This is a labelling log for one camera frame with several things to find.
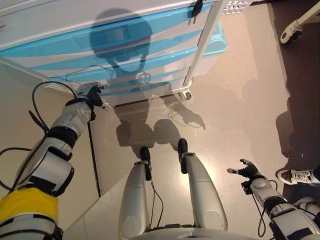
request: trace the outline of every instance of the plastic drawer unit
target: plastic drawer unit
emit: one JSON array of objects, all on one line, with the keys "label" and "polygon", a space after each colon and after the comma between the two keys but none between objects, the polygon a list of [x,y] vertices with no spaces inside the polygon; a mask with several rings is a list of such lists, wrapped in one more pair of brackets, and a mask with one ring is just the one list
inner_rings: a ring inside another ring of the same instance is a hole
[{"label": "plastic drawer unit", "polygon": [[195,21],[194,1],[160,6],[156,12],[150,8],[140,14],[123,8],[107,9],[88,27],[61,23],[59,29],[52,26],[50,32],[29,35],[27,39],[32,41],[22,38],[26,43],[4,48],[0,56],[74,89],[100,82],[104,85],[101,96],[112,106],[179,93],[190,87],[191,81],[185,84],[186,76],[195,62],[209,13],[214,10],[218,17],[222,2],[204,3]]}]

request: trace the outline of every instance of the blue drawer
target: blue drawer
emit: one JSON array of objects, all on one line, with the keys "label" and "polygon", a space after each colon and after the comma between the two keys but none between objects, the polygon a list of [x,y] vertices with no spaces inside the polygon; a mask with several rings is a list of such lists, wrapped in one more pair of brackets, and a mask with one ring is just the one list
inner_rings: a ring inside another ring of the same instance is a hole
[{"label": "blue drawer", "polygon": [[[202,12],[213,3],[205,3]],[[191,18],[193,6],[67,32],[0,51],[4,57],[37,57],[100,51],[133,43]]]}]

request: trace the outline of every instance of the person's foot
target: person's foot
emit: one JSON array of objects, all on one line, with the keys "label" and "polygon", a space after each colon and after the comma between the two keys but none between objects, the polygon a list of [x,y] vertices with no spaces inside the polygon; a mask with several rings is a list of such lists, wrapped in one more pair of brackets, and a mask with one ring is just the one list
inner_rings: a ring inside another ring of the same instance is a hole
[{"label": "person's foot", "polygon": [[281,170],[276,173],[276,177],[283,183],[288,185],[295,185],[298,183],[310,184],[320,184],[320,181],[315,178],[313,170],[303,170],[297,171],[294,169]]}]

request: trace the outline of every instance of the caster wheel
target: caster wheel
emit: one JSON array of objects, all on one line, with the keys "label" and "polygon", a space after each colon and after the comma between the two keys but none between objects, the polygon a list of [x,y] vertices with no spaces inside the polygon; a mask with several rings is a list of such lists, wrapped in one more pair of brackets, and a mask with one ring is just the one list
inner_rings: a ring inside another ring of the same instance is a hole
[{"label": "caster wheel", "polygon": [[287,38],[287,33],[284,32],[282,35],[281,35],[281,43],[284,44],[284,45],[287,45],[287,44],[290,44],[292,43],[293,41],[297,40],[300,35],[302,34],[301,31],[296,31],[294,32],[289,38]]},{"label": "caster wheel", "polygon": [[140,148],[140,159],[141,161],[147,161],[148,164],[145,164],[145,180],[150,181],[152,179],[151,175],[151,157],[149,149],[146,146]]},{"label": "caster wheel", "polygon": [[299,26],[299,23],[297,20],[290,23],[280,37],[280,42],[284,45],[290,44],[293,41],[297,40],[300,35],[302,34],[302,27]]},{"label": "caster wheel", "polygon": [[191,92],[189,90],[179,92],[179,95],[185,100],[190,100],[192,98]]},{"label": "caster wheel", "polygon": [[187,153],[188,152],[188,143],[187,140],[185,140],[184,138],[181,138],[178,142],[178,154],[179,154],[179,162],[180,162],[180,167],[181,167],[181,173],[183,174],[187,174],[187,163],[186,163],[186,159],[182,158],[182,154]]}]

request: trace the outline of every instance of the black cable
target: black cable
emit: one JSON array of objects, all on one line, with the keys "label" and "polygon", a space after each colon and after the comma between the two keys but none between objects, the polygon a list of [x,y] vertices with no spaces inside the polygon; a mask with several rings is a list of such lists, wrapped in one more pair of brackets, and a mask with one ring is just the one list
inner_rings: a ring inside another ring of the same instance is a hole
[{"label": "black cable", "polygon": [[66,88],[68,88],[72,92],[74,98],[77,98],[77,96],[76,96],[74,90],[70,86],[68,86],[67,84],[64,84],[62,82],[59,82],[59,81],[45,81],[45,82],[39,83],[38,85],[36,85],[34,87],[34,89],[32,91],[32,104],[33,104],[33,107],[34,107],[34,110],[35,110],[35,113],[36,113],[37,117],[39,118],[40,122],[45,127],[46,131],[48,132],[50,129],[47,126],[47,124],[45,123],[45,121],[43,120],[43,118],[40,116],[40,113],[38,111],[38,108],[37,108],[37,105],[36,105],[36,101],[35,101],[36,90],[38,89],[38,87],[40,87],[43,84],[59,84],[59,85],[65,86]]},{"label": "black cable", "polygon": [[275,183],[275,190],[278,191],[278,183],[275,180],[269,180],[269,182]]},{"label": "black cable", "polygon": [[162,205],[162,209],[161,209],[161,214],[160,214],[160,217],[159,217],[159,220],[158,220],[158,223],[157,223],[157,227],[159,227],[159,224],[160,224],[160,221],[161,221],[161,218],[162,218],[162,213],[164,212],[164,202],[162,201],[161,197],[159,196],[159,194],[157,193],[157,191],[155,190],[155,185],[154,185],[154,182],[151,180],[151,186],[155,192],[155,194],[158,196],[158,198],[160,199],[161,201],[161,205]]},{"label": "black cable", "polygon": [[[259,208],[259,206],[258,206],[258,203],[257,203],[257,201],[256,201],[256,199],[255,199],[255,196],[254,196],[253,194],[251,194],[251,195],[252,195],[252,197],[253,197],[253,200],[254,200],[254,203],[255,203],[255,205],[256,205],[256,208],[258,209],[259,214],[260,214],[260,221],[259,221],[259,225],[258,225],[258,236],[259,236],[260,238],[262,238],[262,237],[265,235],[266,229],[267,229],[267,228],[266,228],[265,221],[264,221],[264,218],[263,218],[266,209],[264,208],[263,211],[262,211],[262,213],[261,213],[260,208]],[[264,230],[263,230],[263,233],[262,233],[262,234],[260,234],[261,222],[263,223],[263,227],[264,227]]]},{"label": "black cable", "polygon": [[27,159],[24,161],[22,167],[21,167],[21,170],[19,171],[17,177],[15,178],[15,181],[12,185],[12,188],[10,189],[10,191],[8,192],[8,194],[12,193],[16,186],[18,185],[18,182],[22,176],[22,173],[24,172],[24,170],[26,169],[28,163],[30,162],[30,160],[32,159],[32,157],[35,155],[35,153],[38,151],[38,149],[41,147],[41,145],[44,143],[45,139],[47,137],[47,133],[44,132],[44,136],[43,138],[41,139],[41,141],[39,142],[39,144],[35,147],[35,149],[31,152],[31,154],[27,157]]},{"label": "black cable", "polygon": [[[8,148],[6,148],[6,149],[4,149],[4,150],[2,150],[2,151],[0,152],[0,156],[1,156],[2,154],[4,154],[5,152],[10,151],[10,150],[31,151],[30,148],[24,148],[24,147],[8,147]],[[7,185],[5,185],[1,180],[0,180],[0,186],[3,187],[3,188],[6,189],[6,190],[9,190],[9,191],[11,190],[11,187],[8,187]]]},{"label": "black cable", "polygon": [[150,220],[150,224],[149,224],[149,229],[150,229],[150,230],[151,230],[152,219],[153,219],[153,217],[154,217],[155,195],[156,195],[156,192],[155,192],[155,190],[153,189],[153,201],[152,201],[151,220]]},{"label": "black cable", "polygon": [[310,212],[310,211],[308,211],[308,210],[305,210],[305,209],[303,209],[303,208],[301,208],[301,207],[299,207],[299,206],[295,206],[295,207],[296,207],[297,209],[300,209],[300,210],[302,210],[302,211],[305,211],[306,213],[314,216],[315,218],[319,218],[317,215],[315,215],[314,213],[312,213],[312,212]]}]

